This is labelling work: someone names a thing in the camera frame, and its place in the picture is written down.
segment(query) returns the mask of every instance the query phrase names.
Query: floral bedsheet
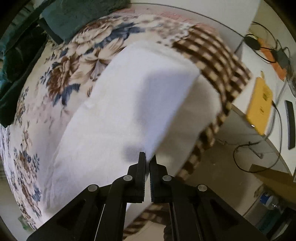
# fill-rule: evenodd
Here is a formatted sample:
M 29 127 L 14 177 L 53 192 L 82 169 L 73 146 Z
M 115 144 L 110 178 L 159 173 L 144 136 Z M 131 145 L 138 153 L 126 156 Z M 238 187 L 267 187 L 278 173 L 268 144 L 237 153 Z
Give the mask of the floral bedsheet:
M 52 43 L 47 44 L 19 97 L 13 124 L 0 126 L 5 174 L 33 229 L 47 221 L 41 201 L 55 150 L 108 63 L 140 39 L 171 47 L 191 26 L 156 15 L 116 13 L 87 24 L 67 45 L 52 49 Z

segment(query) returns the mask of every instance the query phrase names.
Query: round metal pivot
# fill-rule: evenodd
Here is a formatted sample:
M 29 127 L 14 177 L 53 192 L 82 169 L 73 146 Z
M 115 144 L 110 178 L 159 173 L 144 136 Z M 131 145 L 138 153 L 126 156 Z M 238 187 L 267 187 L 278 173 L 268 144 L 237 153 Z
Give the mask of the round metal pivot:
M 98 189 L 98 187 L 96 186 L 96 185 L 89 185 L 89 187 L 88 187 L 88 190 L 90 191 L 90 192 L 94 192 L 94 191 L 96 191 Z
M 169 175 L 165 175 L 165 176 L 163 176 L 163 180 L 166 181 L 166 182 L 169 182 L 169 181 L 172 180 L 172 177 L 169 176 Z
M 207 186 L 204 184 L 200 184 L 198 185 L 198 190 L 200 190 L 201 192 L 205 192 L 207 190 Z
M 133 177 L 132 177 L 131 175 L 125 175 L 125 176 L 123 177 L 123 179 L 124 179 L 125 181 L 131 181 L 131 180 L 133 179 Z

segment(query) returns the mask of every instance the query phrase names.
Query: white cloth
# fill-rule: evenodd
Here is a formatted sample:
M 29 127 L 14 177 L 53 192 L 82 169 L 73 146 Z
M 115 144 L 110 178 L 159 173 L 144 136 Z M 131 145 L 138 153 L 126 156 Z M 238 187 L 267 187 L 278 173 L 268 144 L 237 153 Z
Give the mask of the white cloth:
M 125 175 L 140 151 L 149 160 L 158 149 L 164 162 L 177 158 L 170 166 L 180 167 L 221 108 L 218 93 L 199 76 L 190 60 L 170 48 L 136 42 L 122 50 L 64 132 L 45 184 L 47 217 L 88 185 L 108 185 Z

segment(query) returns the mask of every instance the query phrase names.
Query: white table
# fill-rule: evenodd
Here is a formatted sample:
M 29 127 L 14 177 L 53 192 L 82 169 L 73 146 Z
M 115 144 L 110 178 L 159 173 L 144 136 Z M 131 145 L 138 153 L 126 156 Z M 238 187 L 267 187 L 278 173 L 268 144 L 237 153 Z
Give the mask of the white table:
M 255 85 L 257 77 L 261 76 L 261 71 L 264 72 L 266 84 L 273 92 L 273 101 L 276 102 L 278 95 L 284 86 L 284 82 L 279 79 L 273 67 L 259 58 L 247 45 L 243 44 L 242 47 L 242 62 L 253 73 L 253 77 L 250 83 L 244 89 L 244 91 L 233 102 L 233 111 L 230 117 L 226 120 L 225 125 L 222 126 L 221 131 L 218 134 L 218 138 L 226 140 L 231 144 L 245 144 L 262 139 L 253 127 L 245 121 L 245 114 Z M 273 169 L 287 172 L 290 175 L 294 175 L 296 167 L 296 148 L 288 150 L 288 122 L 284 101 L 288 100 L 293 103 L 294 112 L 296 113 L 296 102 L 293 94 L 290 91 L 288 84 L 286 84 L 284 91 L 281 95 L 277 108 L 280 112 L 283 127 L 283 141 L 281 158 Z M 272 109 L 269 123 L 266 128 L 265 134 L 267 134 L 270 126 L 274 108 Z M 263 167 L 270 167 L 275 161 L 280 147 L 280 122 L 278 115 L 276 114 L 274 129 L 270 137 L 265 141 L 254 146 L 253 149 L 258 153 L 264 153 L 264 158 L 261 160 L 250 150 L 241 148 L 237 153 L 238 158 L 248 158 L 250 163 L 260 165 Z

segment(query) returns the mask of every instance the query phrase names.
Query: brown checkered fabric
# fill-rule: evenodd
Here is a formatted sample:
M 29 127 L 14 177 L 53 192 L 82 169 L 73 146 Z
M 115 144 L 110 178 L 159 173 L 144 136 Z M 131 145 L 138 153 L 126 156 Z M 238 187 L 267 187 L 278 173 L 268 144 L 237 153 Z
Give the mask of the brown checkered fabric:
M 176 178 L 185 181 L 198 166 L 201 153 L 213 146 L 215 134 L 229 115 L 231 103 L 245 88 L 251 73 L 231 53 L 219 36 L 202 26 L 191 27 L 189 35 L 175 42 L 173 49 L 190 59 L 200 69 L 202 75 L 220 94 L 222 105 L 221 112 L 200 134 L 191 155 L 176 175 Z M 167 209 L 162 204 L 152 204 L 124 230 L 123 237 L 138 232 L 148 220 L 166 224 L 167 219 Z

